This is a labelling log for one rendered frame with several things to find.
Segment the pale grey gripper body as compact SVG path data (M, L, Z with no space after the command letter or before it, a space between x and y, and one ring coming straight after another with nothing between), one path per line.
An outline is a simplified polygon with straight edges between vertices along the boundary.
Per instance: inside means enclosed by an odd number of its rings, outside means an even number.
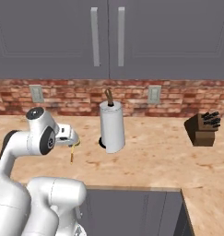
M56 146L70 146L77 144L79 137L77 132L70 125L60 125L59 132L55 136Z

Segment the gold cutlery piece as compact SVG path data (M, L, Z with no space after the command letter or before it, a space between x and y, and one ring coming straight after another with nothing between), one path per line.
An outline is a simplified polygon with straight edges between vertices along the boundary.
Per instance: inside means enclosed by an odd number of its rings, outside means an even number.
M78 140L75 144L69 146L71 148L71 156L70 156L71 164L73 163L73 160L74 160L74 149L75 147L79 146L79 144L80 144L80 140Z

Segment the white paper towel roll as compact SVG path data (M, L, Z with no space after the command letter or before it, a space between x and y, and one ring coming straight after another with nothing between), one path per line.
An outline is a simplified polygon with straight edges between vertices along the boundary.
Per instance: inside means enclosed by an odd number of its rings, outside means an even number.
M120 151L125 145L123 107L119 101L109 106L107 101L100 104L101 143L109 154Z

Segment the dark paper towel holder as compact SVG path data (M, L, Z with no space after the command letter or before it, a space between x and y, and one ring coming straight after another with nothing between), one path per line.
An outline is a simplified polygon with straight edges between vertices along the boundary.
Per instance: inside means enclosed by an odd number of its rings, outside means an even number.
M109 88L105 89L104 94L106 95L108 106L112 107L114 104L113 104L113 98L112 98L111 90ZM101 131L101 128L102 128L102 121L101 121L101 117L100 117L100 131ZM102 131L101 131L101 134L100 134L99 144L102 148L106 148L106 146L102 143Z

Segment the grey base cabinet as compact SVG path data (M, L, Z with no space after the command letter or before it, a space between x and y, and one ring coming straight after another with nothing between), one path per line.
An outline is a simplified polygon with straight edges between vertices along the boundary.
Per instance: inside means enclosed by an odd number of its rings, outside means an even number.
M88 236L195 236L180 189L93 186L80 212Z

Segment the brown knife block with knives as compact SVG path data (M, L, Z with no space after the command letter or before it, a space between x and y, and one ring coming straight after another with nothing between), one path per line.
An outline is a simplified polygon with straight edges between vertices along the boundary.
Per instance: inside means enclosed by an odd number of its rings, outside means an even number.
M184 122L184 127L194 147L212 147L215 133L220 128L219 112L198 113Z

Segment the grey wall outlet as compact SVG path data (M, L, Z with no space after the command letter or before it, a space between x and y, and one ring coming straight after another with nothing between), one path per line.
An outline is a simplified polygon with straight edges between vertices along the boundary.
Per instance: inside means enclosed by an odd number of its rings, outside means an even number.
M41 85L30 85L29 86L32 101L35 103L43 103L44 97L42 93Z
M148 104L159 104L161 93L161 86L149 86L147 92L147 103Z

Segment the grey wall cupboard door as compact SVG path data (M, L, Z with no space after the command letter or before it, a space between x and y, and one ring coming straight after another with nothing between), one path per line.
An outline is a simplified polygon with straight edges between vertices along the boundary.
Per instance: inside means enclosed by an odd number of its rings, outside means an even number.
M98 8L100 66L90 9ZM0 0L0 78L107 78L107 0Z
M118 66L118 7L125 7ZM109 0L112 79L224 80L224 0Z

